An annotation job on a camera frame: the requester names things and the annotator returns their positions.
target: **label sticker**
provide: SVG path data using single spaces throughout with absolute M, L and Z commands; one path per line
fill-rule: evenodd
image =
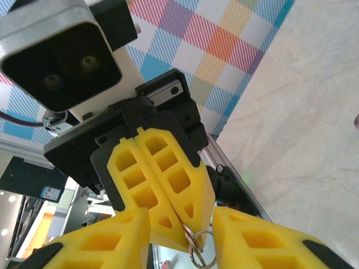
M 60 193 L 61 193 L 61 190 L 59 190 L 59 189 L 50 188 L 50 187 L 45 186 L 43 188 L 43 191 L 42 191 L 40 197 L 49 199 L 52 201 L 57 201 Z

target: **key ring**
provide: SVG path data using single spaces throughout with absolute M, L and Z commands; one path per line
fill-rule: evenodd
M 200 243 L 198 241 L 198 237 L 203 233 L 208 233 L 208 234 L 212 235 L 212 237 L 213 237 L 213 233 L 211 231 L 208 231 L 208 230 L 203 230 L 203 231 L 199 231 L 198 233 L 194 234 L 191 231 L 191 229 L 188 226 L 186 226 L 185 224 L 183 225 L 183 227 L 185 229 L 185 236 L 186 236 L 187 240 L 190 242 L 188 252 L 190 253 L 191 262 L 198 269 L 210 269 L 210 268 L 212 268 L 216 263 L 216 256 L 214 256 L 213 260 L 211 261 L 211 263 L 209 265 L 206 264 L 206 262 L 204 261 L 202 255 L 201 255 L 201 253 L 203 253 L 203 248 L 200 246 Z M 196 262 L 194 252 L 196 253 L 198 259 L 200 260 L 201 265 Z

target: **colorful plaid fabric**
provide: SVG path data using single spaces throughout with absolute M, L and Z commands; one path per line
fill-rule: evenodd
M 0 16 L 14 0 L 0 0 Z M 172 69 L 187 78 L 206 130 L 218 135 L 294 0 L 133 0 L 141 27 L 127 49 L 146 81 Z M 0 76 L 0 110 L 40 120 L 40 106 Z M 0 132 L 38 143 L 43 129 L 0 120 Z

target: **camera housing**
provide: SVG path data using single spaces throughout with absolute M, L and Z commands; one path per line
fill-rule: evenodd
M 69 110 L 122 78 L 83 0 L 36 1 L 0 18 L 0 70 L 53 112 Z

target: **ceiling light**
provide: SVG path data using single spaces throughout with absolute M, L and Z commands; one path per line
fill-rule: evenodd
M 9 202 L 12 203 L 13 201 L 15 201 L 15 199 L 16 199 L 15 195 L 12 195 L 9 197 Z

